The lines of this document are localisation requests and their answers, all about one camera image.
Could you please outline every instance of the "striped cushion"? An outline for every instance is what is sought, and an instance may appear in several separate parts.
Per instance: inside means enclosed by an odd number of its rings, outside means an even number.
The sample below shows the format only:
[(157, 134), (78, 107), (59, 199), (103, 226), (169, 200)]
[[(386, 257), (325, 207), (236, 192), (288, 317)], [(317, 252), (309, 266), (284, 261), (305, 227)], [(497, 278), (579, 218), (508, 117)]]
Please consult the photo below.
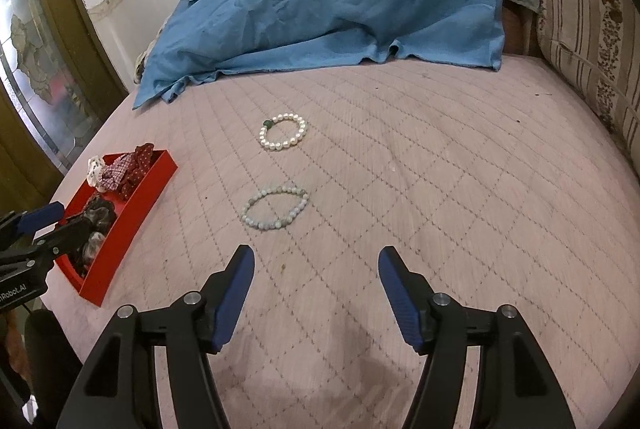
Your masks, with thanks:
[(542, 0), (538, 41), (640, 168), (640, 16), (631, 0)]

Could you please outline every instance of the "white scrunchie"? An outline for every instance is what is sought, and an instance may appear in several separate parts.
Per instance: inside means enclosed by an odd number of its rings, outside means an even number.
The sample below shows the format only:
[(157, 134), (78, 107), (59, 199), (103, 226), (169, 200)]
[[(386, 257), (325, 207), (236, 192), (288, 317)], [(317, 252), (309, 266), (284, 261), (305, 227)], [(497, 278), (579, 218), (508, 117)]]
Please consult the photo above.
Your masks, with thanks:
[(105, 164), (101, 156), (94, 156), (93, 158), (89, 159), (89, 171), (86, 175), (86, 182), (91, 187), (98, 189), (98, 192), (100, 193), (105, 192), (104, 188), (98, 187), (100, 174), (102, 173), (105, 167), (107, 167), (107, 164)]

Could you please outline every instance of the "pink bedspread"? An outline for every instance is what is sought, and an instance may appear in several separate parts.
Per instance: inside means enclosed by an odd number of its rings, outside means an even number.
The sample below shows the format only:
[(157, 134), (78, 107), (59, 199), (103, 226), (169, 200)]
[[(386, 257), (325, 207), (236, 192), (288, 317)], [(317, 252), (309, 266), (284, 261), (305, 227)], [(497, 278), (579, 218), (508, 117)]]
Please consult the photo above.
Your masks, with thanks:
[[(232, 427), (399, 428), (424, 359), (403, 343), (376, 275), (378, 252), (394, 245), (463, 305), (515, 304), (579, 428), (603, 420), (636, 369), (638, 182), (543, 62), (506, 57), (497, 73), (407, 60), (260, 74), (188, 88), (142, 113), (131, 102), (54, 199), (68, 201), (89, 157), (144, 142), (168, 149), (179, 169), (102, 308), (50, 272), (44, 302), (81, 359), (118, 306), (168, 305), (248, 243), (254, 282), (231, 342), (210, 359)], [(305, 117), (308, 135), (267, 152), (262, 121), (285, 112)], [(293, 224), (241, 224), (249, 197), (285, 183), (311, 194)], [(271, 205), (284, 212), (286, 200)], [(158, 353), (162, 415), (173, 428)], [(477, 358), (470, 351), (459, 424), (470, 417)]]

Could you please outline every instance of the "glass panel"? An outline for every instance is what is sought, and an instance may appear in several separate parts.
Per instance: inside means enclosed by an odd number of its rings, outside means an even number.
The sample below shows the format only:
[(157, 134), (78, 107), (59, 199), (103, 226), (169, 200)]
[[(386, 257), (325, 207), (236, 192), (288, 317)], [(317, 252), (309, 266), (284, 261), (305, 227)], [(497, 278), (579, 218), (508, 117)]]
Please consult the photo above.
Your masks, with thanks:
[(65, 65), (40, 0), (0, 0), (0, 77), (25, 127), (66, 174), (102, 123)]

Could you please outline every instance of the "brown wood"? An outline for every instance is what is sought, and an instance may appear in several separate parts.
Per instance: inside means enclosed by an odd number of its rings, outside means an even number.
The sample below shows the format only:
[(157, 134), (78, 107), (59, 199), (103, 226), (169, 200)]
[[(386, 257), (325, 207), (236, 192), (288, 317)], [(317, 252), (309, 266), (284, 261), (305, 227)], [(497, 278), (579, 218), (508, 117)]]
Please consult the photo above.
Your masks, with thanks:
[(49, 202), (62, 174), (37, 145), (0, 85), (0, 216)]
[(92, 110), (105, 121), (128, 95), (81, 0), (40, 0), (47, 24), (71, 75)]

